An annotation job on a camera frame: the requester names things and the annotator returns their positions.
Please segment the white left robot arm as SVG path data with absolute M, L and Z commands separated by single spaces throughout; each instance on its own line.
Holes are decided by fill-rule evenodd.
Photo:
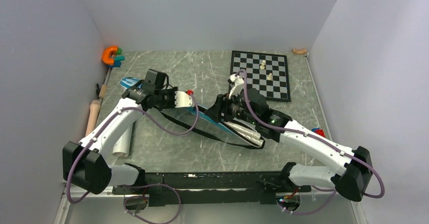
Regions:
M 137 194 L 144 190 L 144 170 L 124 164 L 109 165 L 106 158 L 119 138 L 152 107 L 174 107 L 175 89 L 164 89 L 168 75 L 149 69 L 146 77 L 126 89 L 112 112 L 78 143 L 68 142 L 62 150 L 66 187 L 76 185 L 93 194 L 108 186 L 125 185 Z

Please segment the blue racket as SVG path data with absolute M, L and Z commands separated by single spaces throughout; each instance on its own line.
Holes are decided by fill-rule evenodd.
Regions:
M 250 126 L 242 123 L 226 122 L 226 125 L 236 131 L 243 139 L 250 142 L 251 145 L 262 148 L 265 144 L 265 140 L 261 134 Z

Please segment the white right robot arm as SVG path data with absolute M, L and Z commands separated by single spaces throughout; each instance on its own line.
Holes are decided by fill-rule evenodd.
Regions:
M 205 110 L 215 122 L 234 119 L 251 123 L 265 139 L 299 148 L 324 166 L 304 166 L 288 162 L 279 176 L 279 186 L 291 191 L 300 186 L 331 188 L 348 200 L 360 202 L 374 175 L 368 149 L 342 146 L 305 128 L 289 115 L 271 109 L 256 89 L 242 90 L 236 96 L 219 94 Z

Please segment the blue racket bag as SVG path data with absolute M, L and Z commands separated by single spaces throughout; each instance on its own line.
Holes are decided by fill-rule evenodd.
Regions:
M 129 87 L 134 86 L 139 81 L 140 80 L 137 79 L 137 78 L 135 78 L 135 77 L 124 77 L 124 78 L 121 79 L 120 85 L 124 89 L 128 89 Z M 229 126 L 227 126 L 225 122 L 216 123 L 213 120 L 211 120 L 209 117 L 207 117 L 204 114 L 205 110 L 206 110 L 206 107 L 204 107 L 202 105 L 199 105 L 199 119 L 205 120 L 206 122 L 208 122 L 208 123 L 210 123 L 212 125 L 215 125 L 216 127 L 218 127 L 220 129 L 226 131 L 227 133 L 230 133 L 230 134 L 233 134 L 233 135 L 239 137 L 241 139 L 241 141 L 243 141 L 245 143 L 243 145 L 242 144 L 235 144 L 235 143 L 228 143 L 228 142 L 225 142 L 225 141 L 221 140 L 220 138 L 218 138 L 217 136 L 215 136 L 215 135 L 213 135 L 213 134 L 211 134 L 209 132 L 197 129 L 196 127 L 192 128 L 192 132 L 194 132 L 194 133 L 196 133 L 196 134 L 198 134 L 200 136 L 203 136 L 203 137 L 206 137 L 206 138 L 218 141 L 218 142 L 222 142 L 222 143 L 225 143 L 225 144 L 228 144 L 228 145 L 232 145 L 232 146 L 239 146 L 239 147 L 243 147 L 243 148 L 247 148 L 247 149 L 252 149 L 252 150 L 254 150 L 254 149 L 255 150 L 256 149 L 257 150 L 258 149 L 263 149 L 263 147 L 265 146 L 265 144 L 264 144 L 264 146 L 262 148 L 257 148 L 255 146 L 251 145 L 250 142 L 248 142 L 245 139 L 243 139 L 236 131 L 234 131 Z M 188 124 L 186 124 L 186 123 L 184 123 L 184 122 L 182 122 L 182 121 L 180 121 L 178 119 L 175 119 L 172 116 L 169 116 L 169 115 L 167 115 L 167 114 L 165 114 L 163 112 L 161 112 L 161 115 L 164 118 L 166 118 L 167 120 L 171 121 L 172 123 L 174 123 L 176 125 L 179 125 L 179 126 L 185 128 L 185 129 L 190 129 L 191 128 L 191 125 L 188 125 Z M 232 121 L 229 121 L 229 122 L 242 123 L 242 122 L 239 122 L 237 120 L 232 120 Z

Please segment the white shuttlecock tube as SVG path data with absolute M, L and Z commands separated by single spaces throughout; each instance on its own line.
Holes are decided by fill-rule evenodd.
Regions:
M 122 134 L 118 141 L 114 144 L 112 155 L 116 158 L 126 158 L 130 155 L 132 134 L 134 123 Z

